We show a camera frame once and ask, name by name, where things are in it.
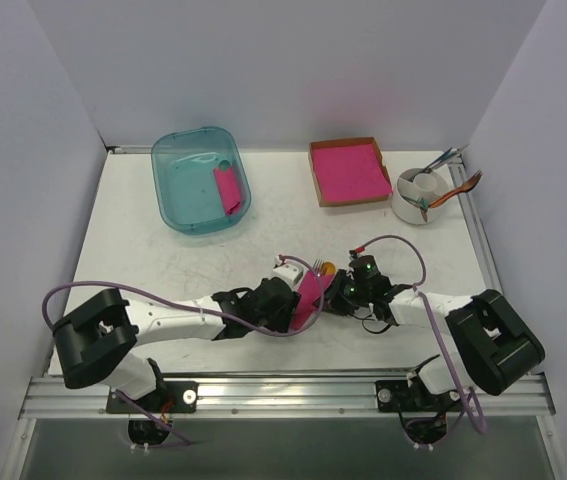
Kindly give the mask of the pink paper napkin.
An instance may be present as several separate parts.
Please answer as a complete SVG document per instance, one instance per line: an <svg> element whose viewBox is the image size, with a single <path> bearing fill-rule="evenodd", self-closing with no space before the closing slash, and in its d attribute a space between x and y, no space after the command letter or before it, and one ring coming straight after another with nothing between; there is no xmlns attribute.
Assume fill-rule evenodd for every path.
<svg viewBox="0 0 567 480"><path fill-rule="evenodd" d="M296 290L296 292L300 295L300 300L289 326L290 332L299 331L305 326L310 316L318 308L320 287L322 287L323 290L326 290L332 283L333 278L334 275L325 276L320 274L320 284L318 284L314 271L306 271Z"/></svg>

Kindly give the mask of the orange plastic spoon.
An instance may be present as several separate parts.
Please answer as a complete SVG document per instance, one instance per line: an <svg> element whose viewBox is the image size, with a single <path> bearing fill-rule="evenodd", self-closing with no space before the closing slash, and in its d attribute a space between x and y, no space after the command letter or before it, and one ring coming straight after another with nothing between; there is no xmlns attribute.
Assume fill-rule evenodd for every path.
<svg viewBox="0 0 567 480"><path fill-rule="evenodd" d="M336 273L336 266L331 262L325 262L323 264L323 273L325 275L334 275Z"/></svg>

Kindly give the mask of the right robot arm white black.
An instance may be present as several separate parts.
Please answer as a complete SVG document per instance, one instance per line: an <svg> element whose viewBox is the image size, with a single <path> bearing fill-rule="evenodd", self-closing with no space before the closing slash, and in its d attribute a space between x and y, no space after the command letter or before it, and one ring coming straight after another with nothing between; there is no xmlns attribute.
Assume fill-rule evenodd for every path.
<svg viewBox="0 0 567 480"><path fill-rule="evenodd" d="M406 385L409 402L428 409L443 393L478 388L498 396L545 360L540 340L502 293L474 296L424 294L394 284L371 255L353 259L325 290L324 308L340 316L366 309L390 327L419 327L450 336L456 350L449 361L431 360Z"/></svg>

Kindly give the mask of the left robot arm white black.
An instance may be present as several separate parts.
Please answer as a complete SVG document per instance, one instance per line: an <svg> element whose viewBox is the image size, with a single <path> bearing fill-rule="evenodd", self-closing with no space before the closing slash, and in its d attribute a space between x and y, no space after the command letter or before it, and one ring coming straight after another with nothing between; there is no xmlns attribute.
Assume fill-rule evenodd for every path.
<svg viewBox="0 0 567 480"><path fill-rule="evenodd" d="M156 360L133 349L170 340L234 340L251 332L285 335L301 296L280 278L265 278L254 289L217 292L178 308L150 295L126 299L114 284L52 325L65 386L102 384L120 391L143 411L165 399Z"/></svg>

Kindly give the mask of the rolled pink napkin in bin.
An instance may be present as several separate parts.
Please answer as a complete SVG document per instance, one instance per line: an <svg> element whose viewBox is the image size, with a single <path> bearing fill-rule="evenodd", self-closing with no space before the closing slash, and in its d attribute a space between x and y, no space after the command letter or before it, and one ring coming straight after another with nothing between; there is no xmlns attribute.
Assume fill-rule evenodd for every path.
<svg viewBox="0 0 567 480"><path fill-rule="evenodd" d="M242 197L236 176L231 168L214 170L214 178L224 213L234 215L242 206Z"/></svg>

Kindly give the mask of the white utensil holder cup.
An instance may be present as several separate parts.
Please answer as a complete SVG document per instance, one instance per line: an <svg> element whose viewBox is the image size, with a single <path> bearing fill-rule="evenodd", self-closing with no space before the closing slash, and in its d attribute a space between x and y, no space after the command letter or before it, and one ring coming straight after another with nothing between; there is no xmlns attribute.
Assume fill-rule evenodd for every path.
<svg viewBox="0 0 567 480"><path fill-rule="evenodd" d="M432 204L450 190L449 183L438 173L421 173L419 168L402 172L395 181L391 200L395 215L411 225L435 222L444 207Z"/></svg>

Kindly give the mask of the teal transparent plastic bin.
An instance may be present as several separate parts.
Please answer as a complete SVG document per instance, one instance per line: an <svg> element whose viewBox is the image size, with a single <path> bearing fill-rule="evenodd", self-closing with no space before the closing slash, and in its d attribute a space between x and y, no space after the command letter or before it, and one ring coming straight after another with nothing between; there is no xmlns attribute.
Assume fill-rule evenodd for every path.
<svg viewBox="0 0 567 480"><path fill-rule="evenodd" d="M159 212L164 223L187 235L202 235L238 224L251 205L251 191L233 136L206 126L163 136L151 148ZM239 184L242 206L224 213L214 170L231 168Z"/></svg>

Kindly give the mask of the aluminium front rail frame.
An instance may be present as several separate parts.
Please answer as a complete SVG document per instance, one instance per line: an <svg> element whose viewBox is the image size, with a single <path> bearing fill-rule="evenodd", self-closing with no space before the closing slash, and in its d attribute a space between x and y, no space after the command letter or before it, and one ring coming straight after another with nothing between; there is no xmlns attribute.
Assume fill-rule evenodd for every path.
<svg viewBox="0 0 567 480"><path fill-rule="evenodd" d="M176 418L189 448L133 450L108 390L27 390L6 479L563 479L546 381L530 375L482 395L488 428L461 425L430 452L381 412L389 371L198 376L193 414Z"/></svg>

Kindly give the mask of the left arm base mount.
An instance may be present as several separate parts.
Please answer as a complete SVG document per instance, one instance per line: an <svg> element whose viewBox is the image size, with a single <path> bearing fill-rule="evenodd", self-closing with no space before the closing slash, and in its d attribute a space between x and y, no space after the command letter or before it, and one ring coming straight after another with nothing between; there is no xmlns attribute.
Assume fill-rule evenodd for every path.
<svg viewBox="0 0 567 480"><path fill-rule="evenodd" d="M197 410L199 384L192 380L167 381L156 391L131 400L112 390L105 411L113 415L139 415L130 418L124 439L132 447L145 452L168 448L186 448L194 444L183 433L176 430L174 416L193 414Z"/></svg>

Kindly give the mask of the aluminium right side rail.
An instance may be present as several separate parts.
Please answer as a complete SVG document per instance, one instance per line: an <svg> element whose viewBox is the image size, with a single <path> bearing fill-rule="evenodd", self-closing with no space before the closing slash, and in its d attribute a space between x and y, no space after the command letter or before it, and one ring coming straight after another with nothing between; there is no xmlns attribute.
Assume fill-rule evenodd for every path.
<svg viewBox="0 0 567 480"><path fill-rule="evenodd" d="M454 313L451 333L466 370L484 391L502 391L545 358L539 340L498 290L501 283L472 195L457 197L476 254L485 293Z"/></svg>

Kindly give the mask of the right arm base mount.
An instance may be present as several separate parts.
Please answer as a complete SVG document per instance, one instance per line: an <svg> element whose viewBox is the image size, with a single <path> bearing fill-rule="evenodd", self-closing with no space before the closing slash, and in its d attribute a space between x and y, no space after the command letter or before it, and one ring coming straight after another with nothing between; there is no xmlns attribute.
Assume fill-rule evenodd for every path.
<svg viewBox="0 0 567 480"><path fill-rule="evenodd" d="M395 413L415 450L433 451L460 424L461 398L450 393L431 394L420 380L375 382L377 410Z"/></svg>

